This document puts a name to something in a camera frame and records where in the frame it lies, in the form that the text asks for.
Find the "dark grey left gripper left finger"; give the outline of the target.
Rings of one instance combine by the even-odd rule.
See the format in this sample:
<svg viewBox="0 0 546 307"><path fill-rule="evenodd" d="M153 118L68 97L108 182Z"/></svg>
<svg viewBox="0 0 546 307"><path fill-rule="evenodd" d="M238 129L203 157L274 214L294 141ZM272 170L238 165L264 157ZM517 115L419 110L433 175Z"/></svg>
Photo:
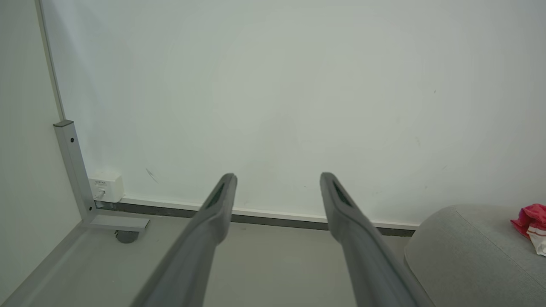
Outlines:
<svg viewBox="0 0 546 307"><path fill-rule="evenodd" d="M130 307L203 307L216 247L226 239L237 187L224 174Z"/></svg>

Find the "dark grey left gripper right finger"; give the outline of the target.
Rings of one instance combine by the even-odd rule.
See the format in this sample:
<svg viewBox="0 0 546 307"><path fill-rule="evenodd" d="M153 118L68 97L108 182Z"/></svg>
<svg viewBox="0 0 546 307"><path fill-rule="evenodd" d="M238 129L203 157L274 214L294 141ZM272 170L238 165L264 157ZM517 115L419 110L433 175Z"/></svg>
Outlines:
<svg viewBox="0 0 546 307"><path fill-rule="evenodd" d="M333 173L320 175L329 231L341 245L357 307L434 307Z"/></svg>

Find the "red fleece garment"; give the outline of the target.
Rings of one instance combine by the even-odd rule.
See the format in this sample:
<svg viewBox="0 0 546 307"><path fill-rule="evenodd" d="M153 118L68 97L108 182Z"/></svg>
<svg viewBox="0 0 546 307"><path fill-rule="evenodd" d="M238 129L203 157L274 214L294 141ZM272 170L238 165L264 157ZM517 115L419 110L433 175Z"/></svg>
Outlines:
<svg viewBox="0 0 546 307"><path fill-rule="evenodd" d="M510 222L527 239L530 239L530 235L546 237L546 206L535 203L524 207L518 217Z"/></svg>

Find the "white garment with red stripes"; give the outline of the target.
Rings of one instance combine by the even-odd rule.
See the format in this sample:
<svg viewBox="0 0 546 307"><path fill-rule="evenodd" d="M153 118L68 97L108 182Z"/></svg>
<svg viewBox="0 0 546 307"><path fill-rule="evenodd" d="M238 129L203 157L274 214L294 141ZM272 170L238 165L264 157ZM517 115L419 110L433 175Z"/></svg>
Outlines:
<svg viewBox="0 0 546 307"><path fill-rule="evenodd" d="M529 225L527 235L534 245L536 254L546 257L546 226L533 223Z"/></svg>

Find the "white and black skirting board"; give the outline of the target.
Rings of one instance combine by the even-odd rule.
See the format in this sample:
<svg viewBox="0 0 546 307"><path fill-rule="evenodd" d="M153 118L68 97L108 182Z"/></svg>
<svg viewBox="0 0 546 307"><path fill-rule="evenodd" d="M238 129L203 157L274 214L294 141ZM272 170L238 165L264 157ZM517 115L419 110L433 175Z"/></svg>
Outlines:
<svg viewBox="0 0 546 307"><path fill-rule="evenodd" d="M152 200L123 198L120 202L109 203L96 201L97 207L103 210L128 212L133 214L150 214L154 216L192 218L201 208L195 203L165 203ZM313 229L328 231L329 224L325 216L315 214L289 214L286 212L264 211L246 208L232 209L232 222L250 225L288 227L293 229ZM406 225L394 222L373 221L372 224L382 235L411 237L419 225Z"/></svg>

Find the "grey fabric sofa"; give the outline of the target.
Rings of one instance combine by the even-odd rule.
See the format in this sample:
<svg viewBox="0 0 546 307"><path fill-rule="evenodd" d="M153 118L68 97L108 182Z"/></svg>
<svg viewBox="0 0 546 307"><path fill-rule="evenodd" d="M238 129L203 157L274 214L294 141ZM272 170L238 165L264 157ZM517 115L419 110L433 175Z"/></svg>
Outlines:
<svg viewBox="0 0 546 307"><path fill-rule="evenodd" d="M421 223L404 262L435 307L546 307L546 257L513 227L518 213L460 204Z"/></svg>

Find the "white wall socket box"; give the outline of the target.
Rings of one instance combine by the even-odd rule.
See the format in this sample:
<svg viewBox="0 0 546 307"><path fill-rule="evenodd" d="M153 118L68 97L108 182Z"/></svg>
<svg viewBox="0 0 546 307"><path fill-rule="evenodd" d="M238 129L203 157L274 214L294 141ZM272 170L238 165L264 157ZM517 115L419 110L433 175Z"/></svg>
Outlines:
<svg viewBox="0 0 546 307"><path fill-rule="evenodd" d="M122 176L111 171L98 171L88 177L95 201L117 203L125 196Z"/></svg>

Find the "grey metal frame leg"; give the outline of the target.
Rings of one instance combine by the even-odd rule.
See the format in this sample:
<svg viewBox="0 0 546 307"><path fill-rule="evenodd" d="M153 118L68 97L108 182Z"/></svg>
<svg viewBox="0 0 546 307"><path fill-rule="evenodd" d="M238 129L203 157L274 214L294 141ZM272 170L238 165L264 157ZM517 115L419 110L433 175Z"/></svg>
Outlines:
<svg viewBox="0 0 546 307"><path fill-rule="evenodd" d="M88 229L140 235L148 223L96 206L43 0L0 0L0 306L33 301Z"/></svg>

